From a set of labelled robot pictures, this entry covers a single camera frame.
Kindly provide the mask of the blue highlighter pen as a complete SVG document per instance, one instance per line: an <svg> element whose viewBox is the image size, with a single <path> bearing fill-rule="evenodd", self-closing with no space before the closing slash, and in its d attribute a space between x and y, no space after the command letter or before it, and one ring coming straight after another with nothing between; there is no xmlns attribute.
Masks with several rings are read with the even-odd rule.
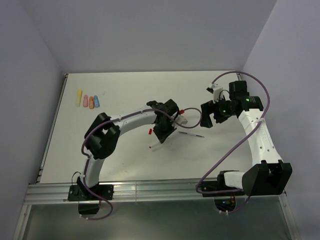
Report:
<svg viewBox="0 0 320 240"><path fill-rule="evenodd" d="M97 95L93 96L93 103L94 103L94 107L95 108L99 108L100 107L100 102L99 102L99 98Z"/></svg>

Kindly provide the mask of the orange highlighter pen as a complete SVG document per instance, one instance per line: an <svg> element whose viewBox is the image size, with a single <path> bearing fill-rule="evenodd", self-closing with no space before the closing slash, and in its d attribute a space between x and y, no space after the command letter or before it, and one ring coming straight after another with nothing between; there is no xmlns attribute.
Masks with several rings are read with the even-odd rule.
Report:
<svg viewBox="0 0 320 240"><path fill-rule="evenodd" d="M95 102L94 102L94 97L93 97L93 96L90 96L90 97L89 97L88 107L89 107L90 109L94 109L94 108L95 108Z"/></svg>

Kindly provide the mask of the pink highlighter pen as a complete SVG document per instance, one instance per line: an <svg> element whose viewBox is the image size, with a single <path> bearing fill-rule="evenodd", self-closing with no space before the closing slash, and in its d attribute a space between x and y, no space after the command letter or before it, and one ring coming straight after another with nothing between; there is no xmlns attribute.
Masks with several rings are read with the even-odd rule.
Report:
<svg viewBox="0 0 320 240"><path fill-rule="evenodd" d="M84 108L87 108L89 106L89 97L86 94L83 96L82 106Z"/></svg>

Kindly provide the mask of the yellow marker pen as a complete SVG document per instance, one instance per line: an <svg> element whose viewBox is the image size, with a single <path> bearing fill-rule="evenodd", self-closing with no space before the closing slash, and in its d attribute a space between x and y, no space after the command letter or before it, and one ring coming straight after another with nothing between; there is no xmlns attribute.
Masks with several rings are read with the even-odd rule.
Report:
<svg viewBox="0 0 320 240"><path fill-rule="evenodd" d="M83 94L83 91L81 89L79 89L76 93L76 102L75 102L75 106L77 108L80 107L81 105L81 101L82 101L82 94Z"/></svg>

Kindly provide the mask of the white pen with red tip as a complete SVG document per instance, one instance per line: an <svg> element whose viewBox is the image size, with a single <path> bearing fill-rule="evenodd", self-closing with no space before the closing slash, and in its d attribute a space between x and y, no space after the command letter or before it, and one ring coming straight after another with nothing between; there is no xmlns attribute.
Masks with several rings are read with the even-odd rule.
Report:
<svg viewBox="0 0 320 240"><path fill-rule="evenodd" d="M155 147L157 147L157 146L159 146L161 143L160 142L157 142L157 143L155 143L155 144L152 144L152 145L150 145L149 146L149 149L154 149Z"/></svg>

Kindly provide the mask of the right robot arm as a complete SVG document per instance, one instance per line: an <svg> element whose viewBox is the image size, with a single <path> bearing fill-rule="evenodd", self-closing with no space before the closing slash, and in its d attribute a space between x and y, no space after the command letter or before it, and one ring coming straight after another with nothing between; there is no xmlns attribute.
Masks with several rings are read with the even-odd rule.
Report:
<svg viewBox="0 0 320 240"><path fill-rule="evenodd" d="M238 170L221 171L215 181L201 180L197 191L204 197L235 195L271 196L280 195L293 172L292 166L284 162L271 139L266 121L265 108L258 96L251 96L244 80L229 83L229 99L223 95L223 87L211 84L207 91L212 100L201 105L201 127L213 127L230 117L237 117L248 142L252 166L246 172Z"/></svg>

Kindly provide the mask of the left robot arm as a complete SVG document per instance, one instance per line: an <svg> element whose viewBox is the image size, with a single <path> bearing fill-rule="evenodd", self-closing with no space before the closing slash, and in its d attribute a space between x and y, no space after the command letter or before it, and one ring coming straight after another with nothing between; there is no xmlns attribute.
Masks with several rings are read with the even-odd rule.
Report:
<svg viewBox="0 0 320 240"><path fill-rule="evenodd" d="M79 194L86 200L96 197L104 160L115 151L120 136L145 125L154 125L153 133L162 144L177 129L174 120L179 114L179 107L172 99L165 103L149 101L125 115L100 113L84 135L81 153L87 160L77 180Z"/></svg>

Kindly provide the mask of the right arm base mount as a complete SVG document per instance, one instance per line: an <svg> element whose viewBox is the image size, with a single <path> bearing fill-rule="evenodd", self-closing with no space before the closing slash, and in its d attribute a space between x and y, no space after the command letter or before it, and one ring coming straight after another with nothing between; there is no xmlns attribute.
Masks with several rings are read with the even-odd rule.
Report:
<svg viewBox="0 0 320 240"><path fill-rule="evenodd" d="M213 197L215 207L219 212L227 214L236 209L236 197L244 196L245 193L236 187L229 187L222 180L203 181L198 190L203 197Z"/></svg>

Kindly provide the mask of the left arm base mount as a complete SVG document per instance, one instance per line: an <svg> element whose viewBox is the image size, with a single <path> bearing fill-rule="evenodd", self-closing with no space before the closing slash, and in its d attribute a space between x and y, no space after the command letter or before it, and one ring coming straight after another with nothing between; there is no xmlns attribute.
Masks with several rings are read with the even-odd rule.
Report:
<svg viewBox="0 0 320 240"><path fill-rule="evenodd" d="M69 187L68 202L80 202L78 204L78 213L82 216L95 215L100 210L101 202L113 199L114 186L112 184L96 184L87 190L80 177L75 184ZM81 203L99 201L99 203Z"/></svg>

